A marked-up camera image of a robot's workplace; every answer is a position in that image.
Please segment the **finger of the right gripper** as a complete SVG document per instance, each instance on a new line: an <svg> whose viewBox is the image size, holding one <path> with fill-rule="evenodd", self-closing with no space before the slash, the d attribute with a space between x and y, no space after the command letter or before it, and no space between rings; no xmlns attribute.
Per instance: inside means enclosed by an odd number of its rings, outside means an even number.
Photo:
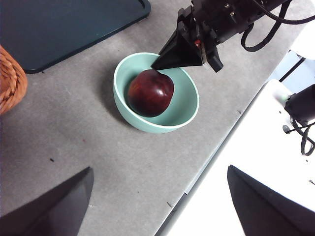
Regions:
<svg viewBox="0 0 315 236"><path fill-rule="evenodd" d="M189 66L187 53L184 51L188 45L185 39L187 35L183 23L178 23L165 46L159 53L159 57L153 62L152 67L186 67Z"/></svg>
<svg viewBox="0 0 315 236"><path fill-rule="evenodd" d="M202 59L200 57L200 52L196 46L193 46L191 43L187 41L187 46L184 51L187 53L187 61L189 62L189 66L200 66L202 65ZM164 70L178 67L152 67L155 70Z"/></svg>

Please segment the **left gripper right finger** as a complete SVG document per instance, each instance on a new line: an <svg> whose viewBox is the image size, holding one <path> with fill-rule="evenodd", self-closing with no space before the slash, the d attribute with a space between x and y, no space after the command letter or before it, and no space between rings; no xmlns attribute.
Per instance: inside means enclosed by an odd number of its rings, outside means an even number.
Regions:
<svg viewBox="0 0 315 236"><path fill-rule="evenodd" d="M227 181L247 236L313 236L315 213L230 165Z"/></svg>

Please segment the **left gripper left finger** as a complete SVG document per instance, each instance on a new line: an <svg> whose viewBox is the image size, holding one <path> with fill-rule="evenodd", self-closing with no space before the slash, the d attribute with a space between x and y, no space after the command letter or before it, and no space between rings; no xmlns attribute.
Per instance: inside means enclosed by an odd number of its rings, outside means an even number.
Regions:
<svg viewBox="0 0 315 236"><path fill-rule="evenodd" d="M76 236L87 212L94 171L87 167L0 218L2 236Z"/></svg>

